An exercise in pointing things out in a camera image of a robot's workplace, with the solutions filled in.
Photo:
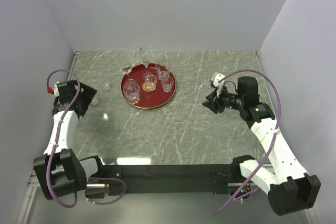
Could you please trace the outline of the small clear shot glass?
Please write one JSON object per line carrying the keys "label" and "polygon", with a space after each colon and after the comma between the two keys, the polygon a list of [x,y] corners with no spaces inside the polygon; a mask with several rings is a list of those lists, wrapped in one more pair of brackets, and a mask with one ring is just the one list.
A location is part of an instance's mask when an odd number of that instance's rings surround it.
{"label": "small clear shot glass", "polygon": [[153,92],[156,90],[156,85],[157,85],[157,77],[154,76],[154,75],[148,75],[145,77],[145,83],[146,83],[146,86],[147,86],[147,89],[150,91],[150,92]]}
{"label": "small clear shot glass", "polygon": [[91,101],[92,105],[97,105],[99,103],[99,99],[98,98],[93,98]]}
{"label": "small clear shot glass", "polygon": [[172,90],[172,86],[174,84],[174,79],[172,77],[168,77],[166,80],[161,81],[162,89],[165,93],[169,93]]}
{"label": "small clear shot glass", "polygon": [[210,81],[206,81],[205,86],[207,88],[212,88],[212,81],[211,80]]}
{"label": "small clear shot glass", "polygon": [[103,85],[103,89],[104,90],[109,90],[111,88],[111,84],[110,83],[105,83],[104,85]]}

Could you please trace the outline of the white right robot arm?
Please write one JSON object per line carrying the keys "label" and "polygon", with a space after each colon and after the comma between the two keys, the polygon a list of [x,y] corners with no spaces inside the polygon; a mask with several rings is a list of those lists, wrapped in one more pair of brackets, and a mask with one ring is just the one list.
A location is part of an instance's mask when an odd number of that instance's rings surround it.
{"label": "white right robot arm", "polygon": [[253,182],[267,195],[272,210],[279,216],[312,208],[321,187],[320,180],[316,175],[309,175],[294,156],[272,109],[260,101],[257,80],[240,77],[236,91],[230,93],[223,79],[220,73],[211,77],[214,91],[202,105],[214,113],[237,110],[258,138],[274,169],[270,172],[254,158],[242,156],[233,160],[232,178],[244,184]]}

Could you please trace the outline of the tall clear champagne flute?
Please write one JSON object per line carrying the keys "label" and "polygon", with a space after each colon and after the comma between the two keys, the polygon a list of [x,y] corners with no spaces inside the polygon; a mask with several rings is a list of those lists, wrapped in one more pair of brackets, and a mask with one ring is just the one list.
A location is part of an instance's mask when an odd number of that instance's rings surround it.
{"label": "tall clear champagne flute", "polygon": [[143,74],[143,80],[145,81],[152,73],[149,71],[148,67],[151,63],[151,50],[148,45],[142,45],[139,47],[140,58],[142,64],[145,66],[145,73]]}

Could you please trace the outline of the clear stemmed wine glass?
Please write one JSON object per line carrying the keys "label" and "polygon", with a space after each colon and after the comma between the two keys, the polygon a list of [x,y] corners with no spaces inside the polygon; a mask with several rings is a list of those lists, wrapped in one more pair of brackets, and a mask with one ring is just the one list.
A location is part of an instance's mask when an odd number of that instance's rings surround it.
{"label": "clear stemmed wine glass", "polygon": [[127,66],[123,67],[122,72],[124,75],[129,75],[132,71],[132,65],[128,64]]}

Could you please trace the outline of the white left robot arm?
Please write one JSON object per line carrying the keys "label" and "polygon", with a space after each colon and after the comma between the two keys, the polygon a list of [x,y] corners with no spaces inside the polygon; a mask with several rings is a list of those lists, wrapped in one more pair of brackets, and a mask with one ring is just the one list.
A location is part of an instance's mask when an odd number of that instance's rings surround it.
{"label": "white left robot arm", "polygon": [[58,144],[51,161],[50,184],[55,195],[62,197],[86,189],[88,179],[93,183],[100,183],[106,176],[106,170],[102,167],[99,157],[92,156],[79,160],[72,150],[76,126],[80,117],[87,112],[97,93],[96,89],[83,83],[78,86],[75,80],[59,82],[53,88],[56,98],[52,109],[54,119],[52,134],[43,156],[36,157],[33,161],[35,174],[48,200],[52,200],[52,196],[47,186],[47,165],[56,140],[58,122],[67,105],[75,97],[78,88],[80,88],[79,95],[62,119]]}

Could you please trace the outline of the clear faceted tumbler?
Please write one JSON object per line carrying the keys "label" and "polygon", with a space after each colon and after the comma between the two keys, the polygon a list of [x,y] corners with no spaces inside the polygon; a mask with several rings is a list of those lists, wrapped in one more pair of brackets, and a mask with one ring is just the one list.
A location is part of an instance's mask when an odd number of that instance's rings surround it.
{"label": "clear faceted tumbler", "polygon": [[131,104],[136,104],[140,101],[140,86],[134,79],[129,79],[123,86],[123,94]]}
{"label": "clear faceted tumbler", "polygon": [[155,65],[158,79],[161,81],[166,81],[171,73],[172,66],[169,62],[158,62]]}

